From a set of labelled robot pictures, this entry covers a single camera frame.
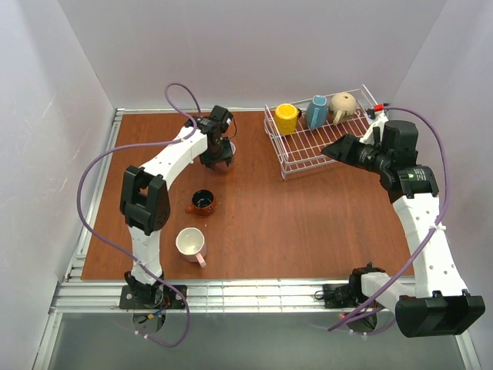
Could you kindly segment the beige round mug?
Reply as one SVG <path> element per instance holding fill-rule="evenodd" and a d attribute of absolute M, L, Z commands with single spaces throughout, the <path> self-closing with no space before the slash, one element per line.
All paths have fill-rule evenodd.
<path fill-rule="evenodd" d="M 332 124 L 337 125 L 350 119 L 357 110 L 356 99 L 348 92 L 335 94 L 329 104 Z"/>

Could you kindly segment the blue mug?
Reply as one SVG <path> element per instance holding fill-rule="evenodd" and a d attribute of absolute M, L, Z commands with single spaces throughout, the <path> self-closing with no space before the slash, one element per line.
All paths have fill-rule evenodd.
<path fill-rule="evenodd" d="M 305 111 L 305 123 L 310 130 L 322 127 L 327 119 L 328 102 L 326 96 L 316 95 L 309 102 Z"/>

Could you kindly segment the yellow textured cup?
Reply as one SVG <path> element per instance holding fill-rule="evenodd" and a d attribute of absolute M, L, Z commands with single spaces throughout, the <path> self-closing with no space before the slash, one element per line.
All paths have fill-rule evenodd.
<path fill-rule="evenodd" d="M 294 133 L 300 110 L 290 103 L 283 103 L 274 110 L 274 122 L 280 135 L 286 136 Z"/>

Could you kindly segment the white mug brown dots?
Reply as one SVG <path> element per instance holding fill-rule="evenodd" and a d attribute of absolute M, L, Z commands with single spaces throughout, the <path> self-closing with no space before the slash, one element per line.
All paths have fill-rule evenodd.
<path fill-rule="evenodd" d="M 233 165 L 235 163 L 235 153 L 236 153 L 236 146 L 233 142 L 230 143 L 231 150 L 232 150 L 232 156 L 228 160 L 220 161 L 215 164 L 214 166 L 214 171 L 219 174 L 225 174 L 230 172 L 233 169 Z"/>

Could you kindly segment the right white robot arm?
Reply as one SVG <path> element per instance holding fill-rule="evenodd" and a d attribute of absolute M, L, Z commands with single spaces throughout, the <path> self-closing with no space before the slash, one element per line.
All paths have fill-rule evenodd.
<path fill-rule="evenodd" d="M 377 302 L 391 311 L 407 338 L 460 335 L 485 313 L 485 303 L 469 293 L 454 265 L 438 184 L 431 168 L 417 163 L 418 129 L 391 120 L 375 127 L 373 136 L 368 144 L 346 134 L 321 152 L 379 175 L 404 230 L 411 254 L 405 266 L 414 270 L 414 286 L 368 264 L 353 270 L 348 287 L 361 308 Z"/>

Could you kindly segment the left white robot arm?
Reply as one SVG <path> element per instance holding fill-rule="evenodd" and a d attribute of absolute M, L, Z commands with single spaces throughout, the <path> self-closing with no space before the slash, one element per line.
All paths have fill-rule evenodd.
<path fill-rule="evenodd" d="M 194 116 L 184 124 L 175 143 L 142 166 L 129 166 L 123 175 L 120 212 L 123 214 L 136 257 L 125 280 L 134 298 L 146 307 L 162 301 L 156 280 L 163 276 L 159 257 L 160 232 L 170 216 L 169 189 L 173 181 L 196 158 L 210 169 L 229 166 L 233 148 L 225 136 L 233 114 L 214 106 L 208 116 Z"/>

